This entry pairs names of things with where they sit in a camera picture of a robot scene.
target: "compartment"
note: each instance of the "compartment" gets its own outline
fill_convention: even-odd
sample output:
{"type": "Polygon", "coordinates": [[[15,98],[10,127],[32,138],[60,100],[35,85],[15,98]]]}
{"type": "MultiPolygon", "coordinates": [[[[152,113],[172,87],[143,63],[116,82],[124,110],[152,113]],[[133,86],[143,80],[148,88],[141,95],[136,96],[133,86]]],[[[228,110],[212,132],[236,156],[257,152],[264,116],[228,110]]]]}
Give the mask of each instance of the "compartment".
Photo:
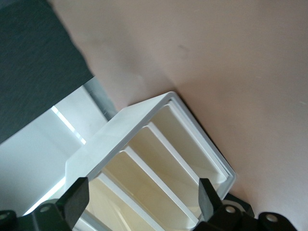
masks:
{"type": "Polygon", "coordinates": [[[228,173],[211,147],[172,101],[151,119],[170,144],[200,178],[209,178],[217,189],[228,173]]]}
{"type": "Polygon", "coordinates": [[[143,127],[128,145],[168,188],[199,217],[199,178],[153,123],[143,127]]]}
{"type": "Polygon", "coordinates": [[[102,172],[144,208],[164,230],[188,230],[196,225],[198,220],[188,217],[126,151],[115,155],[102,172]]]}
{"type": "Polygon", "coordinates": [[[126,204],[100,179],[96,178],[89,182],[89,191],[90,201],[86,210],[111,230],[163,230],[159,227],[151,227],[131,206],[126,204]]]}

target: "dark green fabric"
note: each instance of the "dark green fabric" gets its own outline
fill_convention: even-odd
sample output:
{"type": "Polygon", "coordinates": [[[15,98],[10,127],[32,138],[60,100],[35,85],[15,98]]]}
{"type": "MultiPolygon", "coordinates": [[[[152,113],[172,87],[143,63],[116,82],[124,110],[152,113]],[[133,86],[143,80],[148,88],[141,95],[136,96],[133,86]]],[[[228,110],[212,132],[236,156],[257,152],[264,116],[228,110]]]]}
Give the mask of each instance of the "dark green fabric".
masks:
{"type": "Polygon", "coordinates": [[[0,143],[91,78],[46,2],[0,10],[0,143]]]}

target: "silver bolt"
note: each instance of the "silver bolt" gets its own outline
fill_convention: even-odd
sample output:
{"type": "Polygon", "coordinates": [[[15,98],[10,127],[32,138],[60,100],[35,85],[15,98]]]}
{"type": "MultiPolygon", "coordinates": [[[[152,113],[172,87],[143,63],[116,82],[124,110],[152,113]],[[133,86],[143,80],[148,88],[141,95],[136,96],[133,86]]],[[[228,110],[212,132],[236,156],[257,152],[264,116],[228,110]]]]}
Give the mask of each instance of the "silver bolt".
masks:
{"type": "Polygon", "coordinates": [[[4,219],[6,219],[7,217],[8,217],[7,214],[1,214],[1,215],[0,215],[0,220],[4,220],[4,219]]]}
{"type": "Polygon", "coordinates": [[[266,217],[267,220],[269,220],[271,222],[277,222],[278,221],[278,218],[273,214],[267,214],[265,217],[266,217]]]}
{"type": "Polygon", "coordinates": [[[227,206],[225,209],[228,213],[235,213],[236,212],[235,208],[233,208],[232,206],[227,206]]]}
{"type": "Polygon", "coordinates": [[[49,209],[50,209],[50,205],[47,205],[47,206],[44,206],[43,208],[41,208],[39,211],[40,211],[41,213],[43,213],[43,212],[48,211],[49,209]]]}

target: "white container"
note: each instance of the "white container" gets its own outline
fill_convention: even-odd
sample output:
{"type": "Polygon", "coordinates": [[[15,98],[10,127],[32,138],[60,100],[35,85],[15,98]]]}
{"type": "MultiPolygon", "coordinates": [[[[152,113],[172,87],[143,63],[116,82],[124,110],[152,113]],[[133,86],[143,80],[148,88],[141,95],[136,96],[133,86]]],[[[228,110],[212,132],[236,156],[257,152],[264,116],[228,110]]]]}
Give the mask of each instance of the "white container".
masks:
{"type": "Polygon", "coordinates": [[[190,230],[201,215],[199,178],[221,199],[235,181],[174,92],[115,115],[66,162],[67,188],[83,176],[91,181],[87,211],[115,231],[190,230]]]}

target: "brown surface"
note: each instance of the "brown surface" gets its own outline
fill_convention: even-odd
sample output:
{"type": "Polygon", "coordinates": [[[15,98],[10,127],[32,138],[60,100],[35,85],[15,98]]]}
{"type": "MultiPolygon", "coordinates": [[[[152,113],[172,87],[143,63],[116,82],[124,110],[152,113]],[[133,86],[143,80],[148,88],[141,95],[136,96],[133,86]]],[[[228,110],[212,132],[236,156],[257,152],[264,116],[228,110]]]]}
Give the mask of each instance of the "brown surface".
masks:
{"type": "Polygon", "coordinates": [[[308,230],[308,2],[52,0],[118,109],[176,90],[232,193],[308,230]]]}

